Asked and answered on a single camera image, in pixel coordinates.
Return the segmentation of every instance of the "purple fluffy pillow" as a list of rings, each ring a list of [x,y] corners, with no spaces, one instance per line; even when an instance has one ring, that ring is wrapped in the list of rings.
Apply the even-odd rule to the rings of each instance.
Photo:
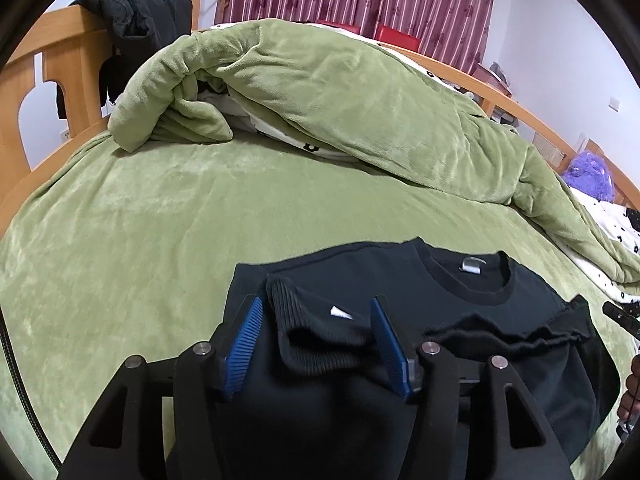
[[[562,179],[568,186],[593,196],[596,200],[613,202],[611,174],[604,160],[591,152],[579,153],[562,174]]]

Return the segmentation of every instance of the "folded green blanket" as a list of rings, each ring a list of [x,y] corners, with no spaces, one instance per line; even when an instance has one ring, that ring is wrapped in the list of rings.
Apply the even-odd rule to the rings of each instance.
[[[195,32],[129,81],[109,122],[116,142],[133,152],[149,138],[230,140],[222,114],[195,101],[198,80],[305,142],[329,144],[421,186],[516,206],[640,292],[640,258],[600,231],[532,144],[382,48],[274,19]]]

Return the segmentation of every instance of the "clothing tag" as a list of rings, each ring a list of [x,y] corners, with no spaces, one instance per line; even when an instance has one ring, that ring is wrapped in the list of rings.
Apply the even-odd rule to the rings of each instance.
[[[344,319],[353,319],[351,314],[347,314],[345,311],[340,310],[335,305],[331,307],[331,315],[335,317],[343,317]]]
[[[480,264],[485,264],[486,261],[481,258],[476,258],[475,256],[466,256],[464,260],[462,260],[462,265],[460,265],[460,270],[464,272],[470,272],[471,274],[480,274]]]

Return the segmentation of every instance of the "finger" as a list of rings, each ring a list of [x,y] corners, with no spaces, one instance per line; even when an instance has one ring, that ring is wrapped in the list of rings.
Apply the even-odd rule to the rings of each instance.
[[[631,373],[636,377],[640,377],[640,355],[637,355],[631,361]]]
[[[637,400],[636,402],[634,402],[634,398],[629,392],[626,392],[622,396],[622,399],[620,400],[620,407],[627,411],[631,410],[633,415],[635,415],[636,413],[640,413],[640,402],[638,402]]]
[[[636,398],[640,397],[640,390],[638,390],[638,381],[639,379],[635,375],[629,375],[629,377],[627,377],[625,381],[626,389],[631,396],[633,396],[634,393],[638,392],[638,396]]]

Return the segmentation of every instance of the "neckline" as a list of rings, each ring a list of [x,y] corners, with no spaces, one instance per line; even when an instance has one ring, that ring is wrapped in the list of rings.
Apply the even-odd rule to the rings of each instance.
[[[414,247],[427,272],[442,288],[453,294],[455,297],[468,301],[469,303],[484,305],[502,304],[511,297],[515,282],[515,268],[513,260],[504,251],[498,251],[497,253],[491,254],[465,254],[443,250],[449,253],[460,254],[461,256],[476,256],[478,258],[482,258],[486,261],[486,264],[482,265],[482,267],[488,270],[500,269],[503,266],[508,268],[509,277],[501,288],[498,288],[497,290],[475,290],[469,288],[465,283],[458,280],[436,260],[434,252],[438,251],[437,249],[432,248],[421,238],[416,238],[415,241],[417,243],[414,244]]]

